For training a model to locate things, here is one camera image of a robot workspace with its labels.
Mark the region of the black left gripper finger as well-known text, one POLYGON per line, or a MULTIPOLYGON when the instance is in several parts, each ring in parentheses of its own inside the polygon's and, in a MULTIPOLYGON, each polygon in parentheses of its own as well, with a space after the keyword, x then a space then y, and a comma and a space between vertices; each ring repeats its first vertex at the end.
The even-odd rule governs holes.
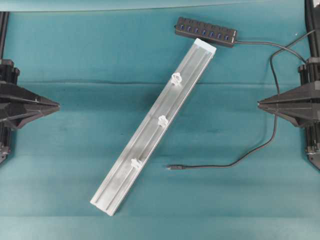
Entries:
POLYGON ((48 116, 58 111, 59 111, 58 109, 54 109, 54 110, 30 112, 30 113, 18 115, 18 116, 7 116, 5 118, 1 118, 0 122, 8 128, 21 129, 26 124, 34 120, 48 116))
POLYGON ((0 84, 0 107, 17 108, 49 107, 60 109, 60 104, 15 84, 0 84))

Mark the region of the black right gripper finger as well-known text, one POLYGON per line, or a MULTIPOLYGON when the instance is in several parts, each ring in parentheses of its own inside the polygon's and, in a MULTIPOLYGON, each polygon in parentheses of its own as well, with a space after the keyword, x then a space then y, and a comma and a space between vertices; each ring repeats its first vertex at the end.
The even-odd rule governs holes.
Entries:
POLYGON ((306 102, 320 98, 320 82, 313 81, 293 88, 286 92, 273 95, 261 101, 258 106, 280 103, 306 102))
POLYGON ((289 121, 297 128, 309 127, 320 122, 320 114, 312 109, 276 109, 276 108, 260 108, 265 112, 274 114, 284 120, 289 121))

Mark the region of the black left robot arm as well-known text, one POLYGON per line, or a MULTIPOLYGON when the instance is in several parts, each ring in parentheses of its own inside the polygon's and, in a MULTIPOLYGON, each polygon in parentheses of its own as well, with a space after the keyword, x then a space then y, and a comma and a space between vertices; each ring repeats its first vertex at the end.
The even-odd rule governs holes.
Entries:
POLYGON ((9 12, 0 13, 0 162, 11 152, 12 131, 60 110, 60 104, 17 85, 20 70, 4 59, 9 12))

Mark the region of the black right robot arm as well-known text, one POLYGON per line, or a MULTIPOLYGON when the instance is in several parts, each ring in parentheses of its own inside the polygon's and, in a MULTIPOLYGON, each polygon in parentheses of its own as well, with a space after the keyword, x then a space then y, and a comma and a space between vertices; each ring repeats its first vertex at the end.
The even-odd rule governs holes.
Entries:
POLYGON ((303 128, 309 162, 320 168, 320 2, 304 2, 310 57, 298 67, 301 86, 266 98, 258 108, 303 128))

